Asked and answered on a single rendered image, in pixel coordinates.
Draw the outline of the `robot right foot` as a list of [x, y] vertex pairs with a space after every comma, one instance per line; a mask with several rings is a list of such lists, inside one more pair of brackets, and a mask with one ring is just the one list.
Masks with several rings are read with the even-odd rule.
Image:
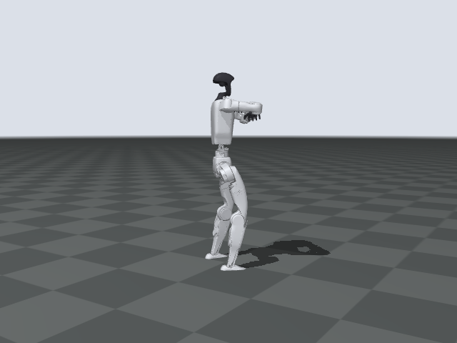
[[[231, 266], [231, 265], [229, 265], [229, 267], [230, 267], [230, 266]], [[234, 264], [234, 267], [233, 267], [233, 268], [228, 268], [228, 265], [223, 265], [223, 266], [221, 267], [221, 270], [223, 270], [223, 271], [228, 271], [228, 270], [243, 270], [243, 269], [246, 269], [246, 268], [240, 267], [240, 266], [238, 266], [238, 265], [236, 265], [236, 264]]]

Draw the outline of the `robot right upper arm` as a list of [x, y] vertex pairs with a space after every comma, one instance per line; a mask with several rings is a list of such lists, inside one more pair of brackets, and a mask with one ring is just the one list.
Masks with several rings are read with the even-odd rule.
[[219, 111], [231, 113], [233, 111], [251, 111], [252, 114], [259, 115], [262, 113], [262, 106], [260, 104], [250, 104], [244, 101], [235, 101], [233, 99], [224, 99], [219, 104]]

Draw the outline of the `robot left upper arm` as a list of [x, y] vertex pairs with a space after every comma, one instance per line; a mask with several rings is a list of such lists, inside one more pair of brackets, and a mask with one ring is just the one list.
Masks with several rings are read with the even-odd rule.
[[245, 119], [243, 119], [244, 114], [245, 114], [245, 113], [240, 113], [240, 112], [238, 113], [238, 112], [236, 112], [236, 111], [234, 112], [235, 119], [238, 119], [242, 124], [247, 124], [248, 121], [246, 121]]

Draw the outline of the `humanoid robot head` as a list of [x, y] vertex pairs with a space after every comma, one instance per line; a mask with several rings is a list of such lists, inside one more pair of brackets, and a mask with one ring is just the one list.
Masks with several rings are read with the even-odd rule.
[[234, 77], [227, 73], [218, 73], [217, 75], [215, 75], [213, 83], [219, 84], [220, 86], [225, 86], [226, 88], [226, 92], [219, 93], [216, 100], [223, 99], [223, 97], [231, 95], [231, 82], [233, 80]]

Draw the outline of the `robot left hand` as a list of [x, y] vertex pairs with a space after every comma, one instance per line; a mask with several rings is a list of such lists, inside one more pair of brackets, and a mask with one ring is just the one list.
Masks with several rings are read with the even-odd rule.
[[[252, 121], [253, 121], [253, 118], [255, 117], [256, 120], [257, 120], [257, 115], [256, 114], [252, 114], [252, 112], [250, 111], [249, 113], [247, 113], [243, 119], [246, 119], [246, 117], [248, 116], [248, 121], [250, 121], [250, 118], [252, 118]], [[260, 115], [258, 115], [259, 119], [261, 119]]]

